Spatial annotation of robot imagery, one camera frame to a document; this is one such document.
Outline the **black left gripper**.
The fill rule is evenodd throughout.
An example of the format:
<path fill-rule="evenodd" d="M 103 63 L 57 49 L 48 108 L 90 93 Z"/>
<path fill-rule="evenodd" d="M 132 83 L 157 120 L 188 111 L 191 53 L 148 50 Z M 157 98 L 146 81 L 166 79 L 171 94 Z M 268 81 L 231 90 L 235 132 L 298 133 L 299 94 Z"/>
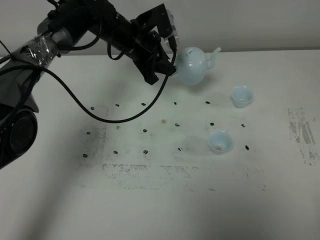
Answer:
<path fill-rule="evenodd" d="M 169 76 L 175 73 L 175 67 L 162 47 L 157 27 L 141 33 L 135 19 L 128 21 L 116 14 L 109 20 L 109 46 L 120 51 L 116 59 L 123 55 L 132 59 L 144 81 L 150 85 L 158 81 L 157 73 Z"/>

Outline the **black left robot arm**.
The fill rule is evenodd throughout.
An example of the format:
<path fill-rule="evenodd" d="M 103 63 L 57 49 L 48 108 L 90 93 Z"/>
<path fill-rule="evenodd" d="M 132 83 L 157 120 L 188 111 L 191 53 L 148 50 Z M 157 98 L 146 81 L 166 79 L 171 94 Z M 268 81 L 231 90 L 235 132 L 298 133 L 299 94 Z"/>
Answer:
<path fill-rule="evenodd" d="M 55 57 L 81 51 L 94 45 L 79 46 L 85 33 L 104 40 L 107 49 L 116 48 L 132 59 L 146 83 L 153 85 L 158 74 L 176 72 L 161 41 L 177 52 L 174 18 L 160 4 L 132 20 L 127 20 L 107 0 L 53 0 L 54 9 L 39 24 L 37 36 L 3 57 L 0 69 L 0 165 L 5 167 L 26 153 L 34 143 L 38 106 L 32 96 L 35 84 Z"/>

